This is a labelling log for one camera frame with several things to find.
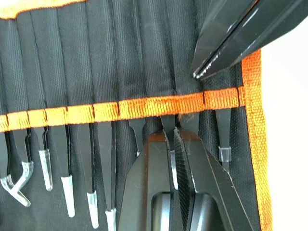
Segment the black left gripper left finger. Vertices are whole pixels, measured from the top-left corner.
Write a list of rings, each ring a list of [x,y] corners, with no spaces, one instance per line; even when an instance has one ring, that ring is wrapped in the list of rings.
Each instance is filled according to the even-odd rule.
[[[126,177],[119,231],[170,229],[171,188],[165,133],[151,134]]]

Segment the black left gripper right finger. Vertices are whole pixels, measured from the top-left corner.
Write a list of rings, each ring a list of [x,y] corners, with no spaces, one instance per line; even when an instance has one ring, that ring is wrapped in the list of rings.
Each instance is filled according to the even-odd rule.
[[[251,231],[235,186],[200,137],[174,130],[176,172],[185,231]]]

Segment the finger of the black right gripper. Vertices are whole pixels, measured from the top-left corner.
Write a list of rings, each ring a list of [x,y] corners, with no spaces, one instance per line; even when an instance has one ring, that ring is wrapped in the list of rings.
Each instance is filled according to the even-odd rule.
[[[254,5],[196,79],[225,70],[297,27],[308,16],[306,0],[254,0]]]
[[[205,17],[192,60],[192,73],[199,75],[206,63],[236,27],[253,0],[212,0]]]

